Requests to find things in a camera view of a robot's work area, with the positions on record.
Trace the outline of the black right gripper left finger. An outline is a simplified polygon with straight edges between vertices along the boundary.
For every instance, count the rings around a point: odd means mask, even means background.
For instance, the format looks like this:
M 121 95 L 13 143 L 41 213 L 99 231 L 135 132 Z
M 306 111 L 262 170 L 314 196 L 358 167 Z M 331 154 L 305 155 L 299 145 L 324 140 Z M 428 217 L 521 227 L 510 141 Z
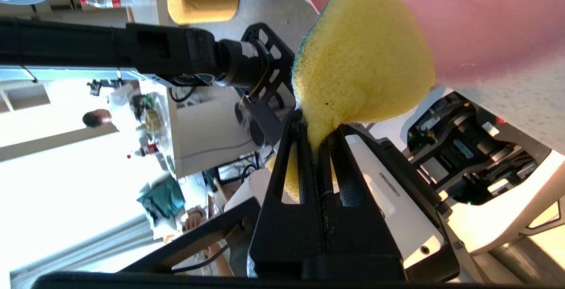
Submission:
M 297 155 L 298 204 L 282 201 L 291 147 Z M 249 245 L 249 277 L 302 279 L 304 264 L 323 252 L 320 206 L 307 125 L 301 110 L 286 119 L 275 166 Z

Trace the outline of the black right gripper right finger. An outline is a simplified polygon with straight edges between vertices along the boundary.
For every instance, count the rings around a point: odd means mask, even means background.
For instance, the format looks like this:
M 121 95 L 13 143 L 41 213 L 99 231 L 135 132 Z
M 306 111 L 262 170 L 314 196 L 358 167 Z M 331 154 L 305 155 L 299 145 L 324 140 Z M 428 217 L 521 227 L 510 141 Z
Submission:
M 324 247 L 319 279 L 405 279 L 403 258 L 339 126 L 319 147 L 317 199 Z

